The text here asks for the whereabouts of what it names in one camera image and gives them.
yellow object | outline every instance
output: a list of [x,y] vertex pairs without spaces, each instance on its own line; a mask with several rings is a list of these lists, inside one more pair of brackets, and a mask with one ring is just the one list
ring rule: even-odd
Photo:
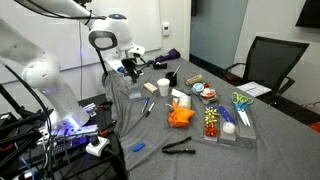
[[195,113],[195,111],[187,107],[178,107],[176,101],[172,101],[173,112],[168,117],[168,122],[171,127],[184,127],[189,124],[189,118]]

document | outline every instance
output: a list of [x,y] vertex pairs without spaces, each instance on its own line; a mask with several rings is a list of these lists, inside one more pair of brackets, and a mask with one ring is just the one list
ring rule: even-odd
[[253,81],[241,86],[237,86],[237,88],[250,94],[253,97],[257,97],[271,91],[271,89]]

gray wall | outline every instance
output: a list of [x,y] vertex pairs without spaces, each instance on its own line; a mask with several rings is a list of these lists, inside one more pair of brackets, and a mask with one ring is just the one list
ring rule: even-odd
[[248,0],[198,0],[190,54],[221,68],[233,64]]

gray table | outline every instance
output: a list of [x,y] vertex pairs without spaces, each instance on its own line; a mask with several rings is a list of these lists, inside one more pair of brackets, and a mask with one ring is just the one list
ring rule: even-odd
[[[231,107],[231,94],[239,91],[207,71],[182,59],[168,62],[168,69],[146,68],[139,77],[142,85],[156,85],[168,71],[178,65],[177,89],[189,91],[185,78],[202,74],[220,97],[220,104]],[[251,106],[257,139],[252,148],[241,148],[203,139],[205,105],[192,96],[196,111],[185,128],[171,128],[167,122],[172,97],[151,94],[141,86],[143,98],[130,100],[124,82],[111,72],[106,80],[106,95],[113,99],[113,118],[118,120],[119,134],[130,179],[320,179],[320,135],[282,112],[255,99]],[[140,114],[145,97],[155,102],[150,116]],[[168,155],[161,152],[166,144],[191,136],[192,141],[177,148],[196,149],[195,155]],[[138,152],[131,148],[146,146]]]

blue scissors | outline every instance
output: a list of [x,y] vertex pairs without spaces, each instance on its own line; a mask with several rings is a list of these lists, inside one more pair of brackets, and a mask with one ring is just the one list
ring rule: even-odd
[[245,126],[250,126],[250,121],[246,113],[246,108],[253,103],[252,98],[248,98],[237,92],[232,93],[232,102],[238,111],[240,118]]

